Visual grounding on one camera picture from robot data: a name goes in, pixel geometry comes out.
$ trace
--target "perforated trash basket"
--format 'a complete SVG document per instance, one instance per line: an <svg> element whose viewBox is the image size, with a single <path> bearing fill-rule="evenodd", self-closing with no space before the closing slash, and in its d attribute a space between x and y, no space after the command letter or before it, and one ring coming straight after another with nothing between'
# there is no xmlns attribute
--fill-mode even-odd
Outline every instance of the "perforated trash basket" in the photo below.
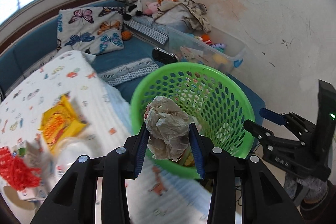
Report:
<svg viewBox="0 0 336 224"><path fill-rule="evenodd" d="M244 92L223 73L194 63L165 65L147 75L135 89L131 101L133 133L138 134L148 103L157 95L174 100L202 125L202 134L231 155L245 158L254 137L244 130L254 113ZM167 171L184 178L199 178L196 169L170 160L155 160Z"/></svg>

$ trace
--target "metal screw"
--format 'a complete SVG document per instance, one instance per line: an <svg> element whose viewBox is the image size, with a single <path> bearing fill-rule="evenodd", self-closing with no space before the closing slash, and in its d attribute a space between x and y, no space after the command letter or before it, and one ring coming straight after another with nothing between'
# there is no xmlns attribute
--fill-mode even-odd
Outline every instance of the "metal screw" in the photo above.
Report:
<svg viewBox="0 0 336 224"><path fill-rule="evenodd" d="M256 164L257 162L259 162L259 158L257 156L251 156L250 161Z"/></svg>
<svg viewBox="0 0 336 224"><path fill-rule="evenodd" d="M125 147L118 147L117 148L117 150L116 150L116 152L118 153L118 154L123 154L123 153L125 153L126 152L126 148Z"/></svg>
<svg viewBox="0 0 336 224"><path fill-rule="evenodd" d="M212 152L216 153L216 154L220 154L223 151L223 149L221 149L220 147L215 146L212 149Z"/></svg>
<svg viewBox="0 0 336 224"><path fill-rule="evenodd" d="M86 161L87 161L87 156L85 156L85 155L80 156L80 157L78 158L78 161L79 161L79 162L86 162Z"/></svg>

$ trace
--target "butterfly pillow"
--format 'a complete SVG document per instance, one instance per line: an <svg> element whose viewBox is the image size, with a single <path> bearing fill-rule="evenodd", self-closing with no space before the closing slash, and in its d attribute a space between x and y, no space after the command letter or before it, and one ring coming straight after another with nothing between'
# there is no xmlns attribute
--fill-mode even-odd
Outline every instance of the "butterfly pillow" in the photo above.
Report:
<svg viewBox="0 0 336 224"><path fill-rule="evenodd" d="M85 7L60 10L57 24L58 47L104 54L124 48L121 38L122 7Z"/></svg>

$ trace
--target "white paper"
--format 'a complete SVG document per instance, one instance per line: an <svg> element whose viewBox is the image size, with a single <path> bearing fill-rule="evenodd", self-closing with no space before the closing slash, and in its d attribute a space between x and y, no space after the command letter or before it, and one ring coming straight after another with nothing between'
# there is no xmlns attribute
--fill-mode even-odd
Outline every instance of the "white paper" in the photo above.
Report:
<svg viewBox="0 0 336 224"><path fill-rule="evenodd" d="M156 96L147 105L145 123L150 132L148 148L153 158L178 161L189 145L189 124L194 122L175 102Z"/></svg>

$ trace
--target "cable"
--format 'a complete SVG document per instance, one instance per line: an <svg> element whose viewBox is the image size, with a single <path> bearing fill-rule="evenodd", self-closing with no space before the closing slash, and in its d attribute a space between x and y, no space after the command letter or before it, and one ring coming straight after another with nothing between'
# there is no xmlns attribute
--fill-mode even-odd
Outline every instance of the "cable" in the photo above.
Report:
<svg viewBox="0 0 336 224"><path fill-rule="evenodd" d="M236 186L236 187L235 187L235 190L236 190L236 191L241 191L241 187L240 187L240 185ZM238 198L238 200L236 200L236 202L238 203L239 206L242 206L242 205L239 204L239 200L240 200L241 198L242 198L242 196L240 195L240 197Z"/></svg>
<svg viewBox="0 0 336 224"><path fill-rule="evenodd" d="M251 149L251 154L254 155L255 152L257 151L257 149L259 148L259 146L261 145L261 143L258 143L257 145L255 145L252 149Z"/></svg>

